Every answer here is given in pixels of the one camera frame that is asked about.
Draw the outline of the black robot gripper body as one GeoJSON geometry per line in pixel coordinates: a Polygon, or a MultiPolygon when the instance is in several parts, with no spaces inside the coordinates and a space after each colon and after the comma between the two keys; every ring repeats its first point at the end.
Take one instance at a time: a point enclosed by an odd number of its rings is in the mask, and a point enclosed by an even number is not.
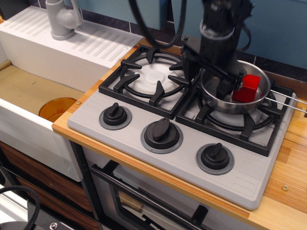
{"type": "Polygon", "coordinates": [[[204,68],[220,79],[228,75],[234,77],[234,89],[240,89],[247,72],[239,64],[235,51],[241,31],[247,31],[246,25],[238,24],[226,35],[201,25],[201,38],[185,35],[181,38],[183,51],[190,51],[198,56],[201,68],[204,68]]]}

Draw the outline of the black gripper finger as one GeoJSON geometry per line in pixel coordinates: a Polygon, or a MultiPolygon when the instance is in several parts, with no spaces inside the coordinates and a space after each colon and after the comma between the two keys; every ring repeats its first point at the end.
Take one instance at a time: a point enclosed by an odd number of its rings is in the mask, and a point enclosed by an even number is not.
{"type": "Polygon", "coordinates": [[[227,95],[231,94],[234,90],[234,77],[233,75],[228,75],[220,79],[218,87],[216,89],[217,98],[225,98],[227,95]]]}
{"type": "Polygon", "coordinates": [[[185,79],[188,82],[192,81],[198,75],[201,68],[198,62],[198,56],[191,53],[190,51],[183,51],[182,65],[185,79]]]}

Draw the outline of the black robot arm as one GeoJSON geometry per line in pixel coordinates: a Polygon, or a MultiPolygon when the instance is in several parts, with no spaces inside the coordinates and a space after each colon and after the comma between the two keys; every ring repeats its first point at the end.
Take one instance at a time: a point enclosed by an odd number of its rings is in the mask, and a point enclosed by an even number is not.
{"type": "Polygon", "coordinates": [[[235,52],[254,4],[249,0],[205,0],[203,7],[201,37],[182,38],[183,70],[187,80],[193,79],[201,68],[219,77],[216,97],[222,100],[240,89],[247,74],[235,52]]]}

